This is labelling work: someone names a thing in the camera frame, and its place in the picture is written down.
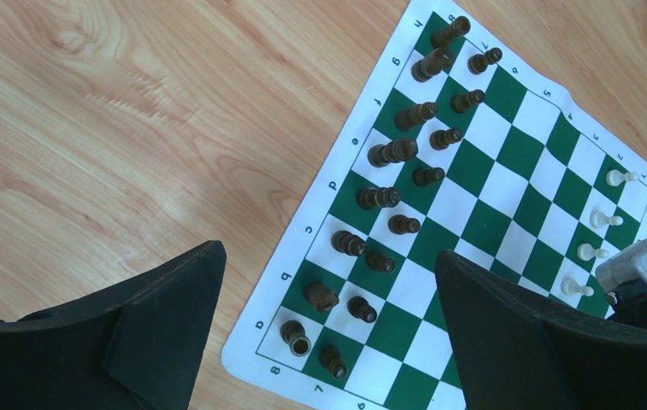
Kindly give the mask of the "green white chess board mat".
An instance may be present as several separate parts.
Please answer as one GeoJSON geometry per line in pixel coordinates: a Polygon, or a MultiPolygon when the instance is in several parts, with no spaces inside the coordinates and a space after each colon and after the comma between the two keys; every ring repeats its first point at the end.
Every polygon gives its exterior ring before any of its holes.
{"type": "Polygon", "coordinates": [[[647,238],[647,161],[509,49],[472,74],[472,56],[502,47],[477,22],[451,43],[451,68],[415,80],[432,35],[463,14],[451,1],[406,8],[222,349],[234,377],[316,408],[463,409],[433,272],[444,249],[572,308],[611,314],[598,260],[576,249],[589,243],[615,255],[647,238]],[[374,145],[403,138],[418,143],[415,158],[371,165],[374,145]],[[639,180],[609,186],[613,169],[639,180]],[[401,200],[362,209],[356,194],[369,186],[395,187],[401,200]],[[595,229],[595,210],[624,223],[595,229]],[[367,252],[336,251],[340,230],[364,239],[367,252]],[[563,295],[565,277],[594,295],[563,295]],[[314,281],[338,294],[329,312],[304,297],[314,281]],[[377,311],[373,323],[349,313],[353,296],[377,311]],[[280,335],[288,320],[304,327],[305,356],[280,335]],[[327,346],[342,355],[344,379],[321,365],[327,346]]]}

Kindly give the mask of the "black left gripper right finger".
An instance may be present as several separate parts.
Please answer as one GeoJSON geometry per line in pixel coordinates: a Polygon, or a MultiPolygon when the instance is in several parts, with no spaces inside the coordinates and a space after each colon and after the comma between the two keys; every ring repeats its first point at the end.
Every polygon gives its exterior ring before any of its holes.
{"type": "Polygon", "coordinates": [[[435,277],[470,409],[647,409],[647,330],[441,251],[435,277]]]}

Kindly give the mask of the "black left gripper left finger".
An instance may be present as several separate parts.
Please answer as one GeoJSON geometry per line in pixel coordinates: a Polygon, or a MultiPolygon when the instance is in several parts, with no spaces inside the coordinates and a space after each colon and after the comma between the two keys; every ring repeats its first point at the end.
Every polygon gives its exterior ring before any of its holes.
{"type": "Polygon", "coordinates": [[[79,299],[0,320],[0,409],[186,409],[221,292],[208,241],[79,299]]]}

